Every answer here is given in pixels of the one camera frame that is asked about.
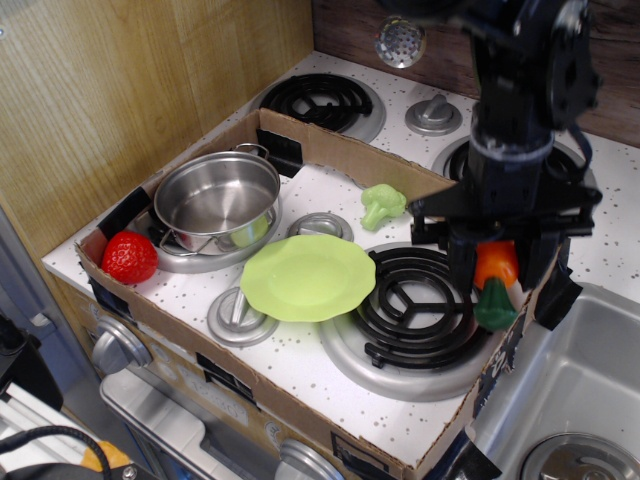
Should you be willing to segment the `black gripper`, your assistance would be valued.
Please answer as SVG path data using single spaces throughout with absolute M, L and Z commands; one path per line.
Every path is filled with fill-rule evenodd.
M 592 234 L 602 193 L 588 165 L 571 150 L 553 149 L 538 165 L 488 166 L 489 176 L 477 180 L 467 162 L 458 183 L 411 202 L 411 241 L 442 249 L 449 241 L 452 283 L 464 293 L 474 285 L 475 243 L 516 241 L 518 281 L 523 290 L 533 290 L 566 238 Z

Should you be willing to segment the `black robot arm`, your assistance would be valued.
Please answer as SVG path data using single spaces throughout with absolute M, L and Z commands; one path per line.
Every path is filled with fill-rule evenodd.
M 410 204 L 411 238 L 445 250 L 456 287 L 474 285 L 480 244 L 511 241 L 519 282 L 536 288 L 565 239 L 591 234 L 601 192 L 577 120 L 601 77 L 584 1 L 389 1 L 415 23 L 468 33 L 479 99 L 455 185 Z

